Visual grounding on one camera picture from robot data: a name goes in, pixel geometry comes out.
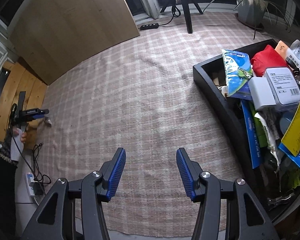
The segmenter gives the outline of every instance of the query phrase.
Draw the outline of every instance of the person's arm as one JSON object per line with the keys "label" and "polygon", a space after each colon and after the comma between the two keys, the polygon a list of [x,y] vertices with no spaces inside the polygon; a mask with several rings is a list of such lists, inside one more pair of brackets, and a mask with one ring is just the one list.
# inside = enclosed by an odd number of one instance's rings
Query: person's arm
{"label": "person's arm", "polygon": [[15,175],[17,161],[10,159],[11,133],[0,148],[0,229],[5,235],[15,235],[16,231],[16,204],[15,204]]}

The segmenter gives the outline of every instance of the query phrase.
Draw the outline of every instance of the silver screw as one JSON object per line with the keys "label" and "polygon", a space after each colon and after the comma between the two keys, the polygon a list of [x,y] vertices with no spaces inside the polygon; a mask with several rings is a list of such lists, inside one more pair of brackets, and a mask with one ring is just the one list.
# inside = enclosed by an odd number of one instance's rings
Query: silver screw
{"label": "silver screw", "polygon": [[91,175],[92,175],[92,177],[97,178],[97,177],[100,177],[101,173],[100,173],[100,171],[93,171]]}
{"label": "silver screw", "polygon": [[60,178],[57,180],[58,184],[64,184],[66,182],[65,178]]}
{"label": "silver screw", "polygon": [[201,176],[204,178],[209,178],[211,176],[211,174],[207,171],[203,171],[203,172],[201,172]]}
{"label": "silver screw", "polygon": [[246,184],[246,182],[245,182],[244,179],[237,179],[237,183],[238,183],[239,185],[244,185],[244,184]]}

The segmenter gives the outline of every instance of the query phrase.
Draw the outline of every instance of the person's hand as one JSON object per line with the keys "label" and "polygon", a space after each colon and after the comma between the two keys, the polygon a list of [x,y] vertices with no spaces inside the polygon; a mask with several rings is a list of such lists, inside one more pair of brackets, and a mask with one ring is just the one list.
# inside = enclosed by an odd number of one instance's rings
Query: person's hand
{"label": "person's hand", "polygon": [[[13,127],[12,132],[13,132],[13,136],[17,136],[17,135],[19,135],[20,130],[17,127]],[[23,142],[23,144],[26,143],[26,141],[27,141],[27,133],[26,132],[22,133],[20,140],[21,140],[21,142]]]}

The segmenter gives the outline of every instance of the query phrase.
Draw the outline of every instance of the blue ribbed rubber pad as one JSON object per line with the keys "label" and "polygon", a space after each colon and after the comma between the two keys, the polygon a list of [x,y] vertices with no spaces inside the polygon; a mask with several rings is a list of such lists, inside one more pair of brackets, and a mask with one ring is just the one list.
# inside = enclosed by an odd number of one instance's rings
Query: blue ribbed rubber pad
{"label": "blue ribbed rubber pad", "polygon": [[183,187],[185,188],[186,191],[186,195],[192,201],[195,197],[194,181],[190,175],[185,159],[183,158],[182,153],[179,149],[177,150],[177,165],[182,179]]}
{"label": "blue ribbed rubber pad", "polygon": [[106,195],[108,200],[114,197],[115,192],[117,191],[125,164],[126,164],[126,151],[122,149],[109,178],[108,192]]}

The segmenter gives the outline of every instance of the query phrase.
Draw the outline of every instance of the red bag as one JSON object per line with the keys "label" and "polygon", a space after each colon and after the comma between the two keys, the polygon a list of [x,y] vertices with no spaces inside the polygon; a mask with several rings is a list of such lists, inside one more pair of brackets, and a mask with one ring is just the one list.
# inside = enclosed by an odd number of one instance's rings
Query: red bag
{"label": "red bag", "polygon": [[262,77],[265,70],[270,67],[288,67],[286,61],[270,45],[256,53],[250,62],[257,77]]}

